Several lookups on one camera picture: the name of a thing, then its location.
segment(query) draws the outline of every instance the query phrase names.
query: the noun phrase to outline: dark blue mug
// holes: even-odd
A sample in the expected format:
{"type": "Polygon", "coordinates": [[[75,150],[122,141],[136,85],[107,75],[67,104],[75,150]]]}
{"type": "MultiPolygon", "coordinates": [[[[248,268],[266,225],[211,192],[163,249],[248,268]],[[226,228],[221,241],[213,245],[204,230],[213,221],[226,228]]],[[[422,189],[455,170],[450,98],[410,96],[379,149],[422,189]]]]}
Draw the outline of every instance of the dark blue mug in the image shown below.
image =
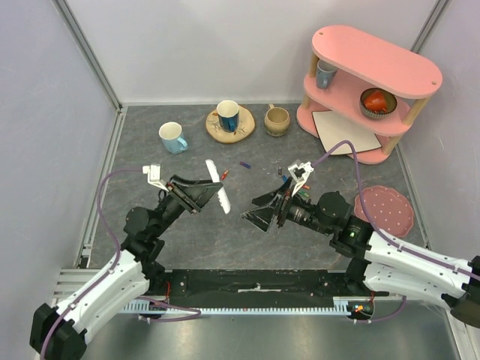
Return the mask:
{"type": "Polygon", "coordinates": [[[232,133],[239,126],[239,105],[235,101],[224,100],[217,105],[218,121],[225,131],[232,133]]]}

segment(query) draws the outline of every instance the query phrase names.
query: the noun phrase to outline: pink shelf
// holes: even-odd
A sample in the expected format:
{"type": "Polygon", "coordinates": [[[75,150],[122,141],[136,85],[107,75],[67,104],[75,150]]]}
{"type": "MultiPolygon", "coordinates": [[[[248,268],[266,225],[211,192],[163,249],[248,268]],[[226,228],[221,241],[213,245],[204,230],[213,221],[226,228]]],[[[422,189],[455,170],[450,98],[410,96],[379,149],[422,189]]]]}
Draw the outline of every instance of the pink shelf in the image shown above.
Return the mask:
{"type": "Polygon", "coordinates": [[[442,85],[432,61],[350,26],[321,28],[312,48],[320,59],[402,98],[427,98],[442,85]]]}
{"type": "Polygon", "coordinates": [[[331,85],[323,90],[317,88],[315,77],[304,78],[304,89],[307,95],[317,103],[333,110],[357,124],[367,128],[375,134],[385,137],[395,137],[404,134],[410,126],[402,123],[401,119],[408,113],[408,104],[397,98],[397,109],[381,120],[371,120],[365,117],[360,110],[360,95],[366,89],[373,87],[368,82],[339,70],[331,85]]]}
{"type": "MultiPolygon", "coordinates": [[[[297,122],[303,130],[318,137],[317,129],[314,124],[314,117],[312,116],[313,111],[329,111],[329,109],[319,103],[311,101],[310,106],[307,109],[304,109],[302,106],[298,107],[297,122]]],[[[376,138],[380,141],[382,146],[389,140],[387,136],[376,135],[376,138]]],[[[373,165],[381,163],[388,157],[388,155],[383,154],[381,148],[377,148],[375,150],[360,152],[357,154],[357,157],[359,162],[373,165]]]]}

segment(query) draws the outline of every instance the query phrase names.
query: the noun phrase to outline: white board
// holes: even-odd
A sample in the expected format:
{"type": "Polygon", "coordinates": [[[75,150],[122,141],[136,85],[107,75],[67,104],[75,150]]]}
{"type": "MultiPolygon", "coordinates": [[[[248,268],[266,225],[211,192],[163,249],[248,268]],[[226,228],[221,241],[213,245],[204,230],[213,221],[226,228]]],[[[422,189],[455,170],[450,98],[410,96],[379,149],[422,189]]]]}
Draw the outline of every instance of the white board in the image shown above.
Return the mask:
{"type": "MultiPolygon", "coordinates": [[[[342,140],[349,140],[357,152],[367,152],[382,146],[374,133],[335,111],[316,111],[312,115],[316,132],[326,152],[342,140]]],[[[352,154],[352,150],[345,144],[331,154],[348,155],[352,154]]]]}

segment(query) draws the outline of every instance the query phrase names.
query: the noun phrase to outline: bowl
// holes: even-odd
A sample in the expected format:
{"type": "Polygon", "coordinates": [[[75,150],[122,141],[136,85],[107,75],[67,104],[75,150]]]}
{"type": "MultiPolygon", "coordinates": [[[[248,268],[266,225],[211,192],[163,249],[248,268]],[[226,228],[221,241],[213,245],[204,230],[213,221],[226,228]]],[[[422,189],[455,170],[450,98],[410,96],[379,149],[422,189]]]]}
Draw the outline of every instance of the bowl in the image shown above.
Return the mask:
{"type": "Polygon", "coordinates": [[[368,88],[363,91],[360,95],[360,110],[364,116],[367,116],[369,119],[379,120],[383,119],[386,116],[390,115],[397,109],[397,98],[392,93],[383,90],[382,88],[368,88]],[[387,112],[377,112],[367,109],[364,104],[365,99],[374,91],[379,90],[382,92],[385,102],[387,103],[387,112]]]}

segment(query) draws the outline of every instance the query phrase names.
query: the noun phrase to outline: round wooden board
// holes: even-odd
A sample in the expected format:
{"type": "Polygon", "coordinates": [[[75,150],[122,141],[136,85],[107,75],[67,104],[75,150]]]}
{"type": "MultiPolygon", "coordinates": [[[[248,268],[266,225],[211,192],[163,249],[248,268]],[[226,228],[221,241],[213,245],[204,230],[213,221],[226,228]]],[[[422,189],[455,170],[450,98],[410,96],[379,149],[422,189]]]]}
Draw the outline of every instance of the round wooden board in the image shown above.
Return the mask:
{"type": "Polygon", "coordinates": [[[238,127],[237,130],[233,133],[229,133],[222,129],[220,122],[218,121],[217,110],[212,110],[205,121],[205,127],[207,132],[220,143],[232,144],[237,143],[240,140],[243,140],[248,135],[252,134],[255,129],[255,119],[249,109],[238,105],[240,109],[238,117],[238,127]]]}

